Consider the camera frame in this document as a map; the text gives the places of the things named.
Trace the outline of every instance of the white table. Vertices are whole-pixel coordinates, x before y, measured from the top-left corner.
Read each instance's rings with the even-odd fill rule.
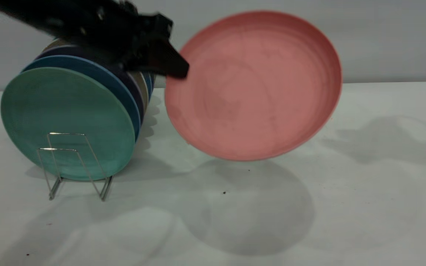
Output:
[[[426,266],[426,82],[345,84],[311,141],[250,163],[189,146],[156,89],[136,148],[106,202],[49,201],[0,120],[0,265]]]

